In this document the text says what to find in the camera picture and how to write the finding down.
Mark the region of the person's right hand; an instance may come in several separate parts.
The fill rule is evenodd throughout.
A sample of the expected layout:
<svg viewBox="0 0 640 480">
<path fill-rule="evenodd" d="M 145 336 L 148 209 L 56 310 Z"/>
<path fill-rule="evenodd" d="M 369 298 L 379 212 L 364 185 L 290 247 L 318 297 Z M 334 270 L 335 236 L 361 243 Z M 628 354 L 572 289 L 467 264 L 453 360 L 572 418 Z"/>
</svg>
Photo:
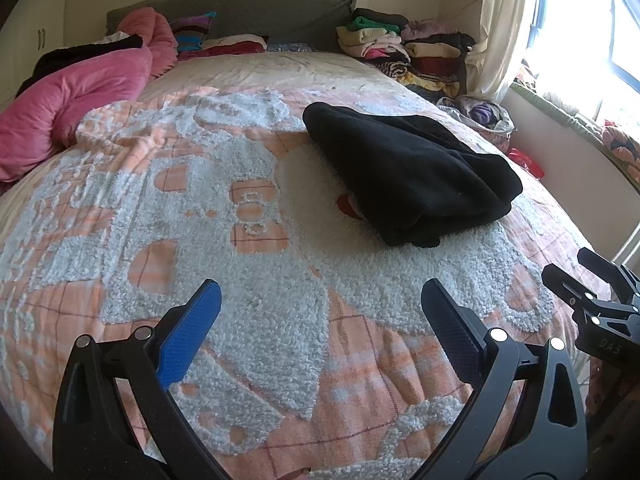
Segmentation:
<svg viewBox="0 0 640 480">
<path fill-rule="evenodd" d="M 306 480 L 309 478 L 310 473 L 311 469 L 308 467 L 299 468 L 294 471 L 288 472 L 284 476 L 280 477 L 279 480 Z"/>
</svg>

